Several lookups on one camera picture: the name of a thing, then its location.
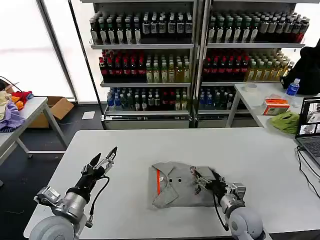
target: black cable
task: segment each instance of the black cable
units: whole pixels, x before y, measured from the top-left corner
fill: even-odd
[[[100,179],[107,179],[107,182],[105,183],[105,185],[100,189],[100,191],[98,192],[98,194],[95,196],[93,202],[92,202],[92,205],[91,205],[91,209],[90,209],[90,213],[89,215],[93,216],[94,215],[94,210],[95,210],[95,203],[99,197],[99,195],[101,194],[101,192],[106,188],[106,186],[109,184],[110,182],[110,177],[108,176],[103,176],[101,177]]]
[[[4,76],[0,76],[0,78],[3,78],[5,80],[7,80],[11,85],[15,86],[17,89],[20,90],[20,92],[22,92],[22,90],[20,88],[18,88],[15,84],[13,84],[12,82],[10,82],[8,79],[6,79]]]
[[[318,173],[316,173],[316,171],[310,166],[310,164],[307,162],[307,160],[305,159],[305,157],[301,154],[301,150],[303,150],[301,146],[297,146],[296,147],[298,150],[298,153],[301,155],[301,157],[303,158],[303,160],[305,161],[305,163],[309,166],[309,168],[311,169],[311,171],[320,179],[320,175]]]
[[[224,224],[224,222],[222,221],[221,216],[220,216],[220,214],[218,212],[215,193],[213,191],[212,191],[212,193],[213,193],[214,208],[215,208],[216,214],[218,215],[220,223],[221,223],[222,227],[224,228],[224,230],[229,231],[229,226]]]
[[[304,171],[302,171],[301,169],[301,159],[300,159],[300,155],[303,157],[303,155],[300,152],[299,146],[296,147],[297,149],[297,155],[298,155],[298,159],[299,159],[299,171],[304,175],[306,181],[308,182],[308,184],[313,188],[315,194],[317,195],[317,197],[320,199],[320,195],[318,194],[315,186],[310,182],[309,178],[307,177],[307,175],[305,174]]]

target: gray floor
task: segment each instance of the gray floor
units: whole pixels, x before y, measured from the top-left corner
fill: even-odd
[[[82,120],[82,115],[86,111],[95,111],[94,119]],[[102,130],[98,106],[82,105],[73,108],[60,121],[60,127],[68,142],[79,130]],[[27,130],[21,136],[21,140],[34,151],[63,150],[56,135],[50,129]],[[25,239],[24,229],[37,205],[33,198],[39,189],[48,184],[61,157],[61,155],[39,154],[28,159],[23,150],[17,147],[0,166],[0,179],[4,182],[4,186],[0,189],[0,240]],[[320,232],[277,233],[273,234],[272,238],[274,240],[320,240]]]

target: orange box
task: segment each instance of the orange box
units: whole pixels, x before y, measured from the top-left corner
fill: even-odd
[[[263,115],[279,115],[286,112],[290,105],[285,99],[269,98],[263,101],[261,107]]]

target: purple cloth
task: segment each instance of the purple cloth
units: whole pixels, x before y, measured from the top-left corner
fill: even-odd
[[[20,116],[17,106],[9,100],[5,107],[4,118],[0,120],[0,130],[3,128],[16,129],[25,122],[25,119]]]

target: power cord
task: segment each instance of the power cord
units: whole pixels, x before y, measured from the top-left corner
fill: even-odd
[[[309,165],[309,163],[307,162],[307,160],[305,159],[305,157],[302,155],[301,150],[302,149],[301,146],[297,146],[296,150],[297,150],[297,155],[298,155],[298,159],[299,159],[299,171],[304,175],[306,181],[308,182],[308,184],[313,188],[314,193],[317,195],[317,197],[320,199],[320,195],[318,194],[315,186],[310,182],[309,178],[307,177],[307,175],[305,174],[305,172],[302,170],[301,168],[301,159],[300,159],[300,155],[301,157],[304,159],[304,161],[307,163],[307,165],[309,166],[309,168],[319,177],[319,175],[313,170],[313,168]]]
[[[229,231],[229,226],[228,226],[227,224],[224,224],[224,222],[222,221],[221,216],[220,216],[220,214],[219,214],[219,212],[218,212],[217,202],[216,202],[216,196],[215,196],[214,191],[212,191],[212,193],[213,193],[214,208],[215,208],[216,214],[218,215],[218,218],[219,218],[219,220],[220,220],[220,223],[221,223],[221,225],[222,225],[222,227],[224,228],[225,231]]]
[[[99,195],[101,194],[101,192],[107,187],[107,185],[108,185],[109,182],[110,182],[110,177],[108,177],[108,176],[103,176],[103,177],[99,178],[99,180],[100,180],[100,179],[107,179],[107,182],[106,182],[105,185],[100,189],[100,191],[98,192],[98,194],[95,196],[95,198],[94,198],[94,200],[93,200],[93,202],[92,202],[92,205],[91,205],[91,209],[90,209],[90,213],[89,213],[90,216],[93,216],[93,215],[94,215],[95,203],[96,203]]]

